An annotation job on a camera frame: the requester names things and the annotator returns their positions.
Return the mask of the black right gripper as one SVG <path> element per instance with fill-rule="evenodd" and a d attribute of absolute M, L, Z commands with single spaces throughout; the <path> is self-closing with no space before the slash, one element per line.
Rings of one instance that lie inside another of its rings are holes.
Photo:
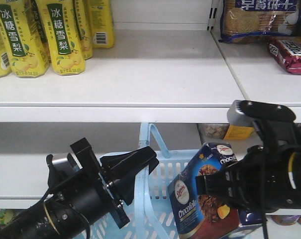
<path fill-rule="evenodd" d="M 284 105 L 250 101 L 245 114 L 262 144 L 215 173 L 196 177 L 197 192 L 248 211 L 301 209 L 301 131 Z"/>

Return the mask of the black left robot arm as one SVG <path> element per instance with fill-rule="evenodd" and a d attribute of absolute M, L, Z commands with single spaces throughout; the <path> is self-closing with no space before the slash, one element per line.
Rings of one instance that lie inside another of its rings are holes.
<path fill-rule="evenodd" d="M 124 205 L 134 199 L 136 175 L 159 164 L 149 146 L 97 158 L 86 138 L 71 145 L 72 153 L 55 159 L 49 154 L 48 189 L 11 223 L 0 226 L 0 239 L 72 239 L 91 236 L 91 225 L 110 214 L 119 228 L 129 223 Z"/>

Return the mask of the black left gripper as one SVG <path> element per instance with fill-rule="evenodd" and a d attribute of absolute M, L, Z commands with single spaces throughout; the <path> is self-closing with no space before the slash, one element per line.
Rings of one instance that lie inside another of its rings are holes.
<path fill-rule="evenodd" d="M 46 158 L 49 194 L 52 195 L 47 204 L 70 211 L 90 225 L 111 214 L 117 226 L 124 227 L 129 218 L 122 200 L 126 205 L 132 203 L 135 176 L 146 166 L 150 172 L 157 167 L 156 152 L 147 146 L 124 154 L 103 156 L 101 166 L 86 138 L 71 144 L 71 149 L 80 168 L 71 177 L 59 175 L 53 167 L 52 154 Z"/>

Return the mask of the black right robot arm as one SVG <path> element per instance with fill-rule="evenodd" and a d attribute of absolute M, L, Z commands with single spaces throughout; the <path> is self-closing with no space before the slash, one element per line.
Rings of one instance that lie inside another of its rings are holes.
<path fill-rule="evenodd" d="M 198 194 L 247 211 L 301 209 L 301 131 L 295 113 L 284 105 L 235 100 L 227 119 L 253 127 L 262 144 L 215 173 L 197 176 Z"/>

